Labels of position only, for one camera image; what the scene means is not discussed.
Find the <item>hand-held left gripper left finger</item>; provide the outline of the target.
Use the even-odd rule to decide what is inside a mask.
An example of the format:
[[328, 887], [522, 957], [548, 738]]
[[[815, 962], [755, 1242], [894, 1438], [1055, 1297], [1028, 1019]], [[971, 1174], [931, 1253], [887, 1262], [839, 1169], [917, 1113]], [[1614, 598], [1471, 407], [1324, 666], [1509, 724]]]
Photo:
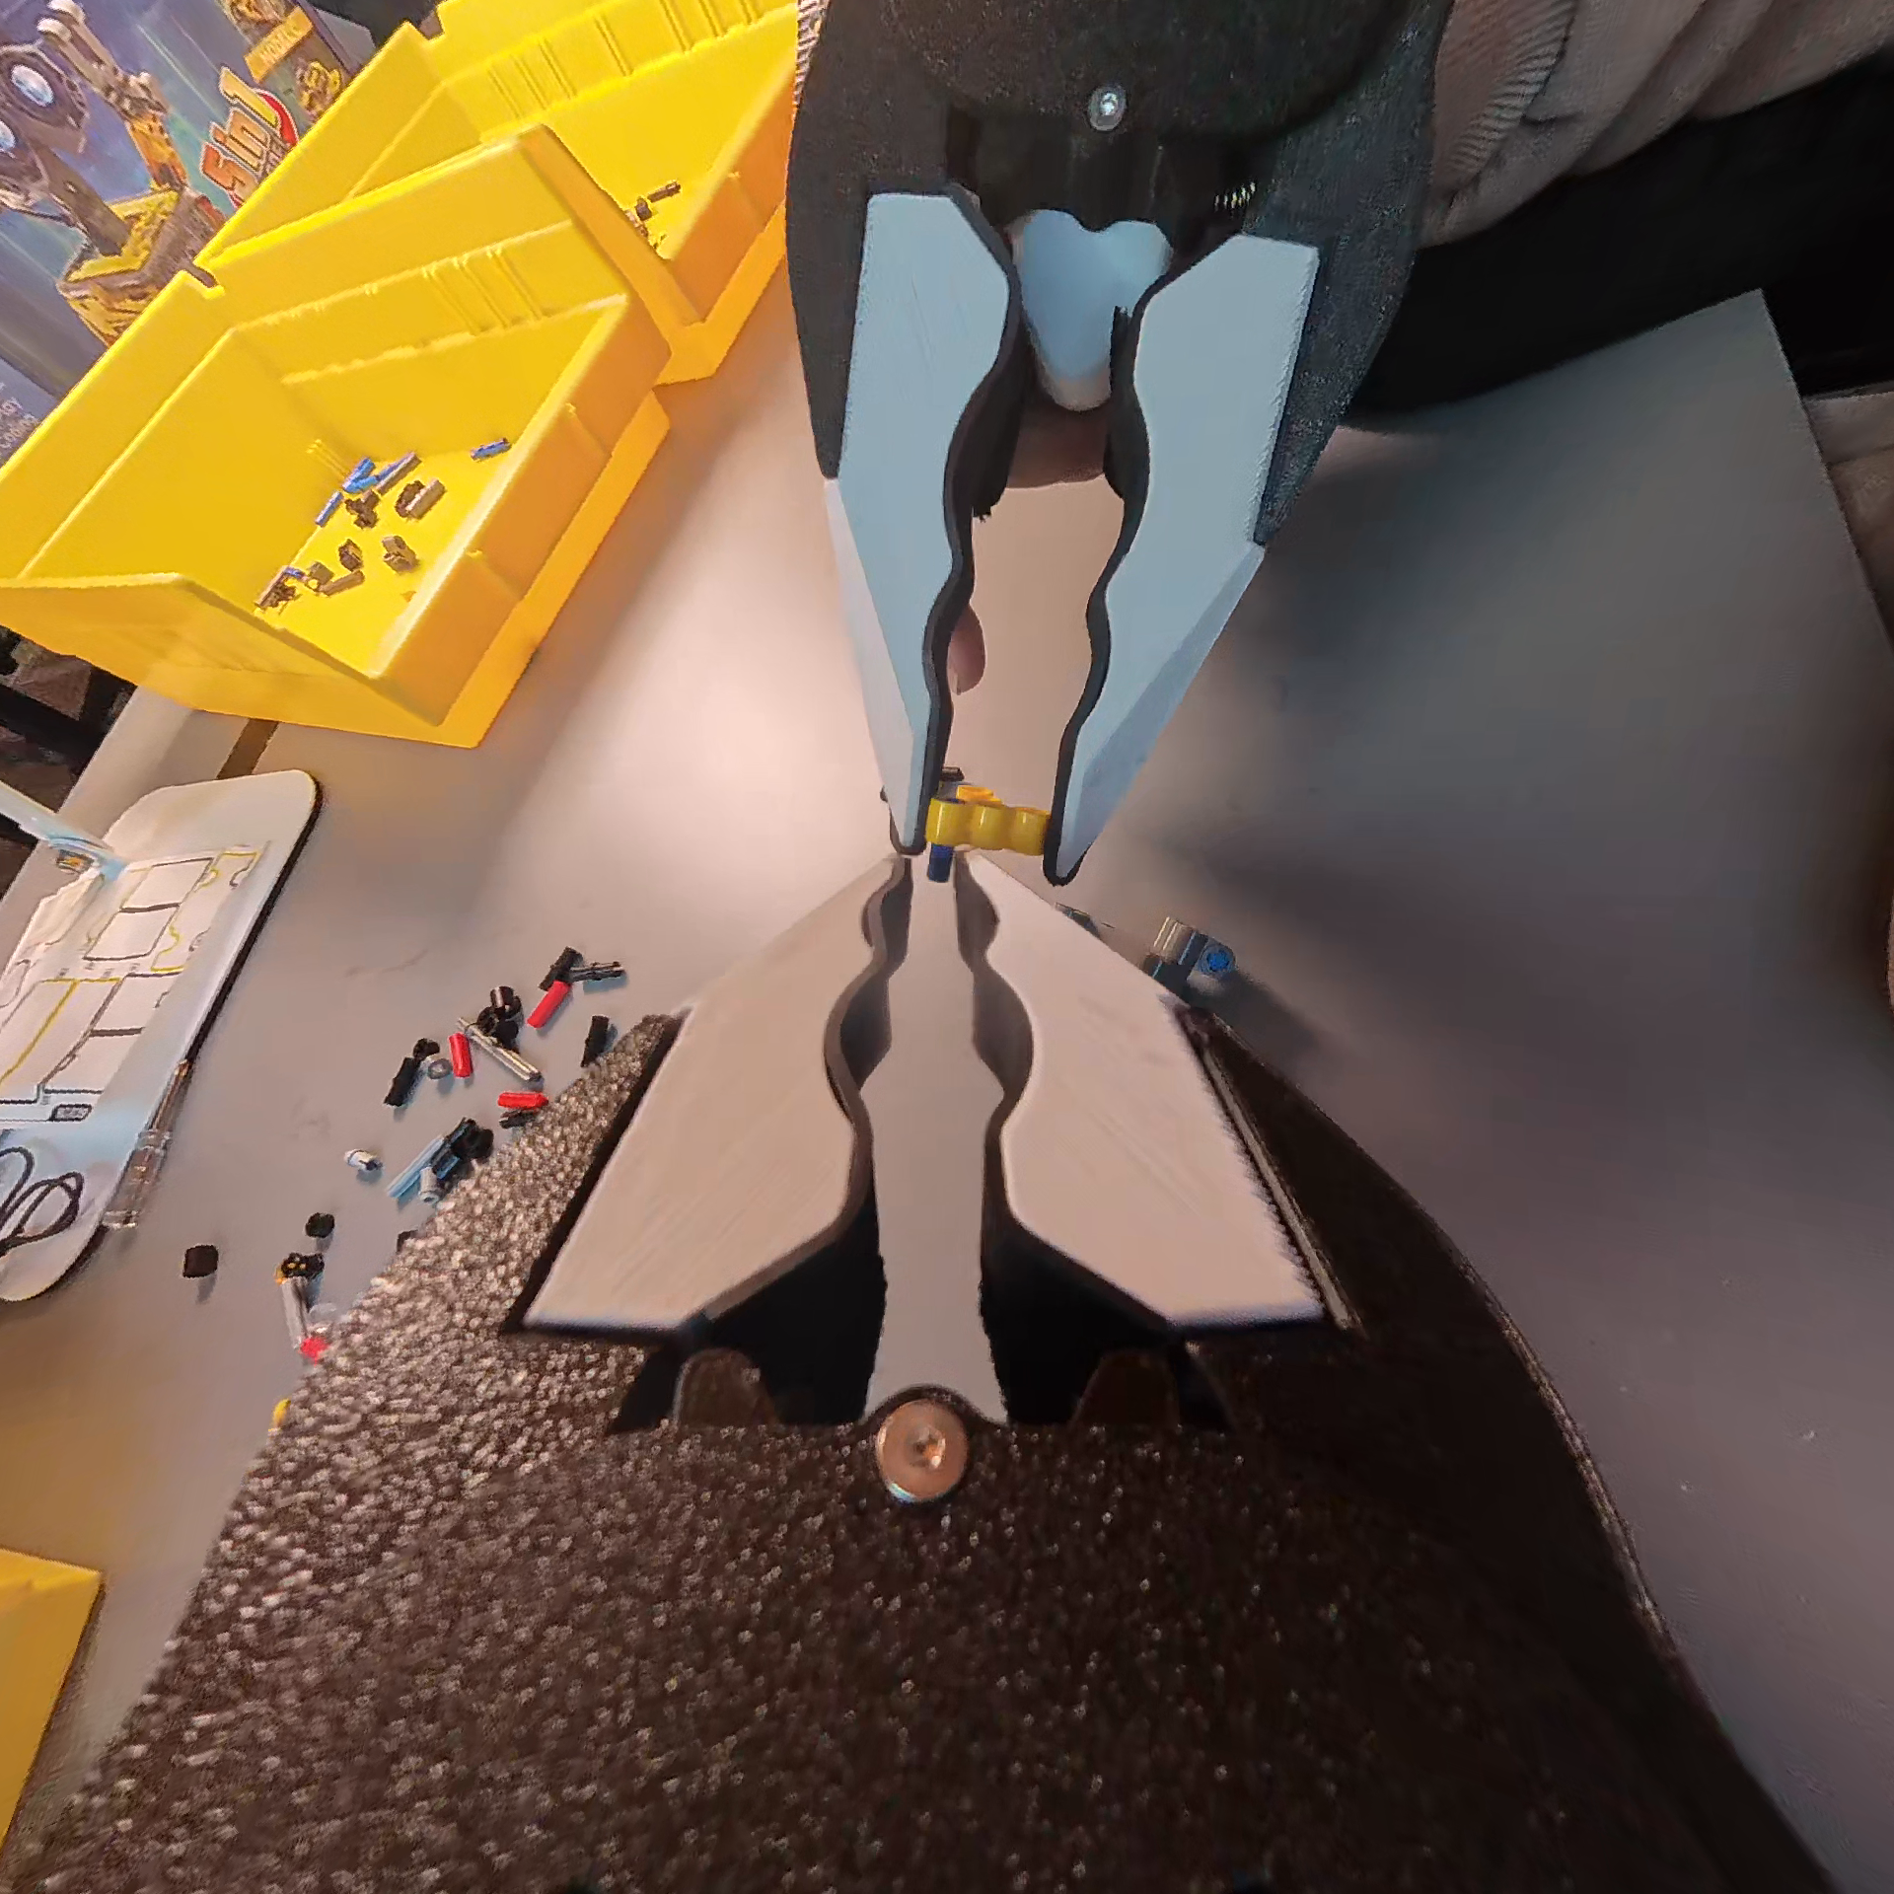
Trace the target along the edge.
[[711, 976], [522, 1295], [531, 1332], [740, 1345], [765, 1388], [873, 1388], [887, 1261], [861, 1082], [910, 863], [873, 863]]

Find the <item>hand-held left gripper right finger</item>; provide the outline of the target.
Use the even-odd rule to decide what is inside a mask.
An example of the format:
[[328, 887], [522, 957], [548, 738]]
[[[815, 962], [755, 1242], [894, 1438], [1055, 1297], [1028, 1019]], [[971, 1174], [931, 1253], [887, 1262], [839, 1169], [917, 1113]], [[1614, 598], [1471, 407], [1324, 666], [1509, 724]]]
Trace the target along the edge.
[[990, 859], [956, 863], [979, 1131], [979, 1332], [1012, 1402], [1104, 1358], [1323, 1330], [1324, 1295], [1227, 1123], [1191, 1003]]

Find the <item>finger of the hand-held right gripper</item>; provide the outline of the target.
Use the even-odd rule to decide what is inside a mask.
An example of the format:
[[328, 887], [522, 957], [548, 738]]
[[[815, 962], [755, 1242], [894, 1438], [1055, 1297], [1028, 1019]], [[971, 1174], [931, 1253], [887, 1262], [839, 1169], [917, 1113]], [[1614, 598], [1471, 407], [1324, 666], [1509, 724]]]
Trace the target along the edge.
[[1267, 567], [1260, 514], [1323, 252], [1227, 237], [1133, 303], [1110, 462], [1127, 527], [1084, 602], [1044, 881], [1069, 887]]
[[902, 859], [927, 849], [956, 736], [946, 645], [971, 598], [971, 491], [1022, 407], [1018, 375], [1022, 281], [971, 193], [873, 193], [820, 514], [887, 825]]

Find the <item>yellow building block assembly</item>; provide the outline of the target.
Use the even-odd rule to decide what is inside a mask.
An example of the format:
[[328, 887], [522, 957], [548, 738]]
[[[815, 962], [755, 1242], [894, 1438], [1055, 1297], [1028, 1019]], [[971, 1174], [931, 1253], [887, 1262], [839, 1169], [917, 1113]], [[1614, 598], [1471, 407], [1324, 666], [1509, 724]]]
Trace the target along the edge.
[[959, 849], [1044, 859], [1050, 809], [1000, 805], [971, 787], [959, 769], [937, 769], [927, 805], [927, 881], [946, 887]]

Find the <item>blue grey pieces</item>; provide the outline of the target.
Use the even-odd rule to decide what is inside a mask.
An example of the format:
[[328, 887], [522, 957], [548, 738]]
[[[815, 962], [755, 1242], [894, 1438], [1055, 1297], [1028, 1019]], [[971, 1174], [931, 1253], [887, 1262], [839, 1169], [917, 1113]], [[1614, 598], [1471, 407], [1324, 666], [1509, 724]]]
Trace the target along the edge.
[[364, 578], [394, 578], [394, 598], [414, 602], [419, 572], [437, 572], [480, 519], [506, 469], [512, 435], [480, 435], [468, 449], [346, 457], [305, 548], [254, 587], [254, 610], [286, 614]]

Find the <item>yellow plastic bin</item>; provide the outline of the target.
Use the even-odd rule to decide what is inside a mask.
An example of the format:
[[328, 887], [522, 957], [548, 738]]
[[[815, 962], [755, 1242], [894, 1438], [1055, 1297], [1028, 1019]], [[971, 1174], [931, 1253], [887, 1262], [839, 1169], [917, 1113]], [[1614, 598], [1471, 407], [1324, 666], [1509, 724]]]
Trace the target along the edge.
[[660, 385], [711, 383], [780, 267], [793, 4], [454, 0], [394, 44], [224, 221], [201, 267], [324, 205], [553, 131], [645, 242]]
[[97, 1567], [0, 1552], [0, 1834], [13, 1834], [97, 1600]]
[[[5, 630], [172, 705], [475, 749], [660, 441], [637, 301], [452, 335], [364, 301], [236, 319], [177, 274], [5, 462]], [[254, 610], [346, 457], [512, 435], [500, 495], [419, 572]]]

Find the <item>person's right forearm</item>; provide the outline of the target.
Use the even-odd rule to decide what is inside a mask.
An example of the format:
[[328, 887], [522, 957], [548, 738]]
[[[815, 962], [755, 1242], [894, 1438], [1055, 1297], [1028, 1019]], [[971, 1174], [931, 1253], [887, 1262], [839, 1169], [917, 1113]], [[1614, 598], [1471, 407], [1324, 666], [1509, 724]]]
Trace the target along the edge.
[[1888, 0], [1449, 0], [1426, 252], [1888, 48]]

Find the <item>grey desk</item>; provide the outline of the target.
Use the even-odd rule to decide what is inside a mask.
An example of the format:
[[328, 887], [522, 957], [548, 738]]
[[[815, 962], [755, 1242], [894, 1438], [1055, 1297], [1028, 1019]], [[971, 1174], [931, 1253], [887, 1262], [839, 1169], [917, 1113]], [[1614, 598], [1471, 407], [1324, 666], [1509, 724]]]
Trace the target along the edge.
[[[878, 849], [790, 291], [480, 749], [286, 724], [324, 795], [129, 1239], [5, 1305], [5, 1552], [106, 1606], [13, 1855], [137, 1703], [324, 1297], [346, 1150], [553, 946], [676, 1009]], [[1703, 1685], [1840, 1888], [1888, 1888], [1888, 639], [1760, 301], [1334, 435], [1055, 889], [1236, 946], [1227, 1019], [1484, 1272]]]

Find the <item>grey piece with blue pin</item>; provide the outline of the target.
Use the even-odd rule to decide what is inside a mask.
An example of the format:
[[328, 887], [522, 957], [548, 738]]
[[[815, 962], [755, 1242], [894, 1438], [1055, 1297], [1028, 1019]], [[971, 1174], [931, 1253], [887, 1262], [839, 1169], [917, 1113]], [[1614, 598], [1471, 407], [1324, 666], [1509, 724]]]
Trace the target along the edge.
[[1168, 999], [1206, 1003], [1206, 999], [1227, 987], [1236, 957], [1227, 957], [1219, 933], [1199, 933], [1199, 924], [1191, 924], [1191, 918], [1168, 912], [1139, 971], [1144, 971]]

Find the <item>pile of black red pieces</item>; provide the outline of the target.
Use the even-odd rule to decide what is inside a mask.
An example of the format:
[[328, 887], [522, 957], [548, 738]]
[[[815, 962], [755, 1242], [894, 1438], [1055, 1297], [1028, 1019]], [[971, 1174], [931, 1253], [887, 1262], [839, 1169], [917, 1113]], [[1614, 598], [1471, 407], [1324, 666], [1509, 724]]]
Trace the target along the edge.
[[553, 1037], [577, 1019], [577, 1074], [612, 1053], [612, 999], [631, 962], [560, 946], [531, 987], [489, 979], [480, 1009], [454, 1009], [419, 1033], [385, 1082], [385, 1131], [346, 1150], [346, 1181], [319, 1205], [293, 1253], [271, 1261], [286, 1332], [297, 1362], [324, 1362], [341, 1332], [341, 1227], [354, 1205], [385, 1205], [364, 1218], [372, 1239], [419, 1239], [419, 1227], [466, 1199], [548, 1109], [553, 1109]]

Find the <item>printed instruction sheet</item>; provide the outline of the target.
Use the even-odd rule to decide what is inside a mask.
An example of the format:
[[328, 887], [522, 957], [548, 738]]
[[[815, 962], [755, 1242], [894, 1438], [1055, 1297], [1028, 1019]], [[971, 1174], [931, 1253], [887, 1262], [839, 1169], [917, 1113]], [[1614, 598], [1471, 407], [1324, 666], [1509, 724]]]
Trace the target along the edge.
[[73, 863], [0, 976], [0, 1297], [37, 1297], [137, 1227], [201, 1037], [319, 825], [319, 781], [149, 787], [106, 836], [13, 787], [5, 817]]

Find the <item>person's torso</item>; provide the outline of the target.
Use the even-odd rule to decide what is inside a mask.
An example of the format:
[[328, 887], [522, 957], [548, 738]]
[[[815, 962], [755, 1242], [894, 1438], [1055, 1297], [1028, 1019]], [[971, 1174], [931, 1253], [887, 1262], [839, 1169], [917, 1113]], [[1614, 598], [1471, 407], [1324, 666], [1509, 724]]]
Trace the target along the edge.
[[1894, 383], [1802, 392], [1813, 441], [1871, 587], [1894, 572]]

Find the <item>robot kit box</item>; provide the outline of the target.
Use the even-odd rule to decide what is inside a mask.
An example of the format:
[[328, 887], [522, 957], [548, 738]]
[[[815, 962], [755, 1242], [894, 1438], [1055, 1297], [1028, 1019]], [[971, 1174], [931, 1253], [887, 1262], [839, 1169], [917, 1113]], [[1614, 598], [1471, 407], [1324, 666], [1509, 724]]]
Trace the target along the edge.
[[385, 4], [297, 0], [0, 4], [0, 457], [201, 266], [385, 26]]

